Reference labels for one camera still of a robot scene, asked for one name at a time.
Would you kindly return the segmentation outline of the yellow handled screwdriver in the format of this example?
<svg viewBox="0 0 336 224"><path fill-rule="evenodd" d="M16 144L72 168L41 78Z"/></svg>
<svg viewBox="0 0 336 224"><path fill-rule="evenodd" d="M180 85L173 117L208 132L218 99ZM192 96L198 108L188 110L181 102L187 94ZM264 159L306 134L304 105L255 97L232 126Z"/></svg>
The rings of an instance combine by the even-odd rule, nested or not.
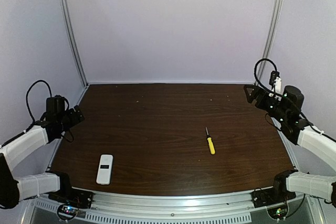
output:
<svg viewBox="0 0 336 224"><path fill-rule="evenodd" d="M206 132L206 139L207 139L207 142L208 142L208 148L209 148L210 154L211 155L215 155L215 153L216 153L215 147L214 147L214 144L213 144L213 141L212 141L212 137L210 136L207 127L205 127L205 132Z"/></svg>

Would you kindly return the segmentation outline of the white remote control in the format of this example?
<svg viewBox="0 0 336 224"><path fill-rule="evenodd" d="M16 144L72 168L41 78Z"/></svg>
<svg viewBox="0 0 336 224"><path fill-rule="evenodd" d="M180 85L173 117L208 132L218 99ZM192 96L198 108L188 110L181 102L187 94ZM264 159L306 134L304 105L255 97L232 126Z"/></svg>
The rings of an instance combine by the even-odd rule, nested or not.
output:
<svg viewBox="0 0 336 224"><path fill-rule="evenodd" d="M103 154L100 156L96 183L99 185L109 185L111 182L113 167L113 155Z"/></svg>

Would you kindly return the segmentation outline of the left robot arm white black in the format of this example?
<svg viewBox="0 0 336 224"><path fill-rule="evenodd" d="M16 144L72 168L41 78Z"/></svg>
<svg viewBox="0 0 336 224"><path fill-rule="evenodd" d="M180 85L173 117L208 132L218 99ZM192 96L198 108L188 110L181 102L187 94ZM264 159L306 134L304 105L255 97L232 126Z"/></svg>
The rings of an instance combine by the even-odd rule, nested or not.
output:
<svg viewBox="0 0 336 224"><path fill-rule="evenodd" d="M19 202L57 193L65 198L73 196L69 175L62 172L44 172L15 178L14 168L37 149L62 138L62 133L84 121L79 106L60 112L50 120L38 121L29 130L18 134L1 146L1 208L12 209Z"/></svg>

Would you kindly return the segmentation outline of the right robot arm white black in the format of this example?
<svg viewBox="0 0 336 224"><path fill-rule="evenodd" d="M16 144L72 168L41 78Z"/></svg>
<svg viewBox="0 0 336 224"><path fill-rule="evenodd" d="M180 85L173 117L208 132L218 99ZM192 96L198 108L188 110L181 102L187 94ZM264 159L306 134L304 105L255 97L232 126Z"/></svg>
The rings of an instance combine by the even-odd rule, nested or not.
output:
<svg viewBox="0 0 336 224"><path fill-rule="evenodd" d="M266 111L280 123L280 131L292 144L312 152L335 169L335 141L316 129L300 115L304 95L294 86L285 86L283 97L271 97L267 90L252 84L244 85L248 103ZM303 193L322 198L335 206L335 177L310 175L298 170L287 170L274 178L274 198L289 193Z"/></svg>

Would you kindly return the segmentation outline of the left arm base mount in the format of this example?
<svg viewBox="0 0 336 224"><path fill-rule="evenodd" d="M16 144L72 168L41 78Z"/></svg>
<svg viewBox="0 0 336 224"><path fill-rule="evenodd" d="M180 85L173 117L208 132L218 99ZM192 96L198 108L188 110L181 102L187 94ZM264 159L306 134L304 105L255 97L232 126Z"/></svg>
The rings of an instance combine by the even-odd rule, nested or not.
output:
<svg viewBox="0 0 336 224"><path fill-rule="evenodd" d="M72 207L90 209L93 199L93 192L73 189L69 196L53 192L48 193L48 198L59 203L68 204Z"/></svg>

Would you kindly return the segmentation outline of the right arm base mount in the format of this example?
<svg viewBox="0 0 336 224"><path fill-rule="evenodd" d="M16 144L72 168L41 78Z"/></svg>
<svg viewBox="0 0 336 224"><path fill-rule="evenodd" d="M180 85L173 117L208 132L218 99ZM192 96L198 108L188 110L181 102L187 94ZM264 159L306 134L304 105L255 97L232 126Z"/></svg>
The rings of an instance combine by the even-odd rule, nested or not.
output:
<svg viewBox="0 0 336 224"><path fill-rule="evenodd" d="M287 192L278 194L273 187L266 189L256 188L250 195L255 208L286 203L288 200L296 198L296 193Z"/></svg>

